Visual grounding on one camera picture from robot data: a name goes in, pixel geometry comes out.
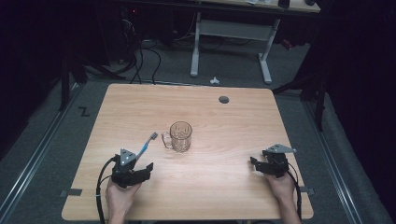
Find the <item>toothbrush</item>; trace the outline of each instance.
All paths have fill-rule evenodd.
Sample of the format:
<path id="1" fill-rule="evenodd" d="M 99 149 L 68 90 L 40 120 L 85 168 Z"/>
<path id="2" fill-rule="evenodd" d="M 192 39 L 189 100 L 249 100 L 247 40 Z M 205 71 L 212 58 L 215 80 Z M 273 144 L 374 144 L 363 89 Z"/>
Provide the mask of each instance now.
<path id="1" fill-rule="evenodd" d="M 149 146 L 149 141 L 154 140 L 156 137 L 158 136 L 157 133 L 152 133 L 151 136 L 149 137 L 148 141 L 146 142 L 146 144 L 142 147 L 142 149 L 140 150 L 139 154 L 137 154 L 137 161 L 139 160 L 140 156 L 142 156 L 142 154 L 146 151 L 146 149 L 148 149 Z"/>

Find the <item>wire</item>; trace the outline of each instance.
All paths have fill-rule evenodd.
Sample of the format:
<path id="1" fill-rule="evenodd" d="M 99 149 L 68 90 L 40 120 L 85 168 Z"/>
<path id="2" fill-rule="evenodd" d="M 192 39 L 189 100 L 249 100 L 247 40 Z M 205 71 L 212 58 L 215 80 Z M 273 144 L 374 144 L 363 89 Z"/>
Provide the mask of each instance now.
<path id="1" fill-rule="evenodd" d="M 126 57 L 129 58 L 128 64 L 125 67 L 121 68 L 120 70 L 113 72 L 113 71 L 110 71 L 110 70 L 104 68 L 101 65 L 94 64 L 92 62 L 89 62 L 87 59 L 84 59 L 81 56 L 78 56 L 81 60 L 83 60 L 83 62 L 87 63 L 88 65 L 91 66 L 91 68 L 98 71 L 98 72 L 95 72 L 94 70 L 84 66 L 84 69 L 87 73 L 90 73 L 94 76 L 106 75 L 108 77 L 114 77 L 116 79 L 125 79 L 125 77 L 120 77 L 118 75 L 130 70 L 131 68 L 133 68 L 135 66 L 136 57 L 134 55 L 134 47 L 135 47 L 134 37 L 136 36 L 136 38 L 138 38 L 138 35 L 135 35 L 135 33 L 134 33 L 134 24 L 132 22 L 130 22 L 129 15 L 122 16 L 121 22 L 122 22 L 122 27 L 123 27 L 123 34 L 125 36 L 125 41 L 126 41 L 126 50 L 127 50 Z"/>
<path id="2" fill-rule="evenodd" d="M 100 181 L 100 184 L 102 185 L 103 181 L 105 181 L 105 180 L 108 179 L 109 177 L 111 177 L 111 175 L 108 175 L 108 176 L 106 176 L 105 178 L 103 178 L 103 179 Z"/>
<path id="3" fill-rule="evenodd" d="M 302 199 L 301 199 L 301 190 L 300 190 L 300 186 L 298 185 L 298 176 L 297 176 L 297 172 L 296 172 L 296 170 L 294 169 L 294 167 L 289 163 L 289 166 L 291 166 L 291 168 L 293 168 L 293 170 L 294 170 L 294 172 L 295 172 L 295 174 L 296 174 L 296 178 L 297 178 L 297 180 L 296 180 L 296 178 L 294 178 L 294 176 L 291 174 L 291 172 L 290 171 L 286 171 L 286 173 L 288 173 L 288 175 L 291 177 L 291 179 L 293 180 L 293 182 L 294 182 L 294 187 L 296 188 L 296 191 L 297 191 L 297 215 L 298 215 L 298 217 L 300 218 L 300 220 L 302 220 L 302 217 L 301 217 L 301 204 L 302 204 Z"/>
<path id="4" fill-rule="evenodd" d="M 191 37 L 194 37 L 194 35 L 187 36 L 186 38 L 180 39 L 180 40 L 178 40 L 178 42 L 177 42 L 177 41 L 174 41 L 173 43 L 174 43 L 175 45 L 178 45 L 178 46 L 181 46 L 181 47 L 191 46 L 191 45 L 194 44 L 194 41 L 193 41 L 193 40 L 189 40 L 189 38 L 191 38 Z"/>
<path id="5" fill-rule="evenodd" d="M 189 31 L 187 31 L 187 33 L 184 34 L 181 38 L 175 39 L 175 41 L 182 40 L 182 39 L 185 39 L 185 38 L 189 38 L 190 36 L 193 36 L 193 35 L 189 35 L 189 34 L 191 32 L 192 26 L 194 25 L 195 16 L 196 16 L 196 12 L 194 12 L 194 15 L 192 16 L 192 21 L 191 21 L 191 25 L 190 25 Z"/>
<path id="6" fill-rule="evenodd" d="M 152 84 L 156 85 L 154 77 L 155 77 L 155 74 L 157 73 L 157 71 L 158 71 L 158 69 L 160 68 L 160 65 L 161 65 L 161 55 L 160 55 L 157 51 L 155 51 L 155 50 L 153 50 L 153 49 L 141 48 L 141 44 L 140 44 L 140 48 L 139 48 L 141 62 L 140 62 L 139 67 L 136 68 L 136 73 L 135 73 L 134 76 L 132 77 L 132 79 L 131 79 L 131 81 L 129 82 L 129 84 L 132 84 L 132 83 L 134 82 L 134 79 L 135 79 L 136 77 L 139 78 L 139 83 L 142 84 L 142 80 L 141 80 L 141 78 L 140 78 L 139 72 L 140 72 L 140 69 L 141 69 L 142 66 L 143 66 L 143 49 L 144 49 L 144 50 L 151 51 L 151 52 L 155 53 L 155 54 L 158 56 L 158 60 L 159 60 L 159 61 L 158 61 L 157 67 L 155 68 L 153 74 L 151 75 Z"/>
<path id="7" fill-rule="evenodd" d="M 234 39 L 239 39 L 241 40 L 241 43 L 237 42 L 237 41 L 232 41 Z M 224 42 L 227 44 L 234 44 L 234 45 L 240 45 L 240 46 L 244 46 L 247 45 L 250 42 L 258 42 L 259 40 L 254 40 L 254 39 L 240 39 L 240 38 L 224 38 Z"/>
<path id="8" fill-rule="evenodd" d="M 157 72 L 158 68 L 160 67 L 160 64 L 161 64 L 161 55 L 160 55 L 159 53 L 157 53 L 157 51 L 155 51 L 155 50 L 153 50 L 153 49 L 145 49 L 145 50 L 149 50 L 149 51 L 151 51 L 151 52 L 157 54 L 157 56 L 158 56 L 158 60 L 159 60 L 159 61 L 158 61 L 158 65 L 157 65 L 157 67 L 155 68 L 154 72 L 153 72 L 152 75 L 151 75 L 152 84 L 156 85 L 156 84 L 155 84 L 155 80 L 154 80 L 154 76 L 155 76 L 155 73 Z"/>
<path id="9" fill-rule="evenodd" d="M 140 75 L 139 75 L 139 71 L 140 71 L 140 69 L 143 66 L 143 52 L 142 52 L 141 48 L 139 48 L 139 52 L 140 52 L 140 58 L 141 58 L 140 65 L 139 65 L 139 67 L 136 67 L 136 72 L 134 73 L 134 76 L 132 77 L 132 79 L 129 82 L 129 84 L 132 84 L 136 77 L 139 77 L 139 83 L 142 84 L 142 79 L 140 78 Z"/>
<path id="10" fill-rule="evenodd" d="M 218 37 L 206 37 L 206 38 L 202 38 L 202 40 L 214 40 L 214 39 L 219 39 Z M 217 45 L 217 46 L 215 46 L 214 48 L 205 48 L 202 44 L 201 44 L 201 42 L 203 42 L 203 41 L 200 41 L 200 44 L 199 44 L 199 46 L 200 46 L 200 48 L 202 48 L 202 49 L 208 49 L 208 50 L 215 50 L 215 49 L 218 49 L 219 47 L 221 47 L 222 46 L 222 44 L 223 44 L 223 42 L 224 42 L 224 39 L 223 38 L 220 38 L 220 41 L 219 41 L 219 44 Z"/>
<path id="11" fill-rule="evenodd" d="M 100 218 L 100 221 L 101 221 L 102 224 L 105 224 L 105 216 L 104 216 L 104 214 L 103 214 L 103 209 L 102 209 L 102 198 L 101 198 L 101 195 L 100 195 L 100 185 L 101 185 L 101 183 L 102 183 L 102 180 L 101 180 L 101 179 L 102 179 L 103 172 L 105 171 L 105 169 L 107 168 L 107 166 L 108 166 L 111 162 L 115 161 L 116 158 L 117 158 L 117 156 L 111 158 L 111 159 L 108 160 L 108 161 L 106 162 L 106 164 L 103 166 L 102 171 L 101 171 L 100 174 L 99 174 L 98 181 L 97 181 L 97 185 L 96 185 L 96 206 L 97 206 L 98 213 L 99 213 L 99 218 Z"/>

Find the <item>human hand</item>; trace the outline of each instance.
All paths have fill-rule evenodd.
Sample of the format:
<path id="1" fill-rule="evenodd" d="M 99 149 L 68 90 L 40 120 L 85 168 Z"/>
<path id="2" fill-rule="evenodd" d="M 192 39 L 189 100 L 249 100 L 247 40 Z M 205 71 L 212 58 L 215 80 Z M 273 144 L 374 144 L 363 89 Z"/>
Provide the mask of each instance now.
<path id="1" fill-rule="evenodd" d="M 279 200 L 293 200 L 294 182 L 288 174 L 284 174 L 280 178 L 274 175 L 265 175 L 270 182 L 272 192 Z"/>
<path id="2" fill-rule="evenodd" d="M 140 186 L 142 183 L 124 189 L 114 183 L 111 178 L 108 179 L 106 189 L 108 224 L 123 224 L 125 222 L 125 217 L 134 203 L 134 195 Z"/>
<path id="3" fill-rule="evenodd" d="M 272 192 L 279 201 L 280 216 L 284 224 L 301 224 L 293 201 L 294 181 L 287 174 L 280 178 L 265 175 L 270 182 Z"/>

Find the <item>small white object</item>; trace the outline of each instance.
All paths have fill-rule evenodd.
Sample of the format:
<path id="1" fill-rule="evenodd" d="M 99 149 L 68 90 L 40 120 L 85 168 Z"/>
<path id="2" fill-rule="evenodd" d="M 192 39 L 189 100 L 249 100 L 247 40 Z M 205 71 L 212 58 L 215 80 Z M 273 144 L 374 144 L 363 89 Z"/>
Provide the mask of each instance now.
<path id="1" fill-rule="evenodd" d="M 210 80 L 210 83 L 211 83 L 211 84 L 219 84 L 220 81 L 218 81 L 218 79 L 217 79 L 216 77 L 213 77 L 213 79 Z"/>

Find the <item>black round hole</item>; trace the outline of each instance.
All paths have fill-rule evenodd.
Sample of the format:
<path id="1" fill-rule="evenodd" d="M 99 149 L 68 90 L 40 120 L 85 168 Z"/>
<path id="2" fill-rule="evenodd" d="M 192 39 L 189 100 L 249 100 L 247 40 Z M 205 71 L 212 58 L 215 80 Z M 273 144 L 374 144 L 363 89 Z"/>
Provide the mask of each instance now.
<path id="1" fill-rule="evenodd" d="M 229 99 L 227 96 L 220 96 L 220 97 L 219 97 L 219 101 L 220 101 L 222 104 L 228 104 L 228 103 L 230 102 L 230 99 Z"/>

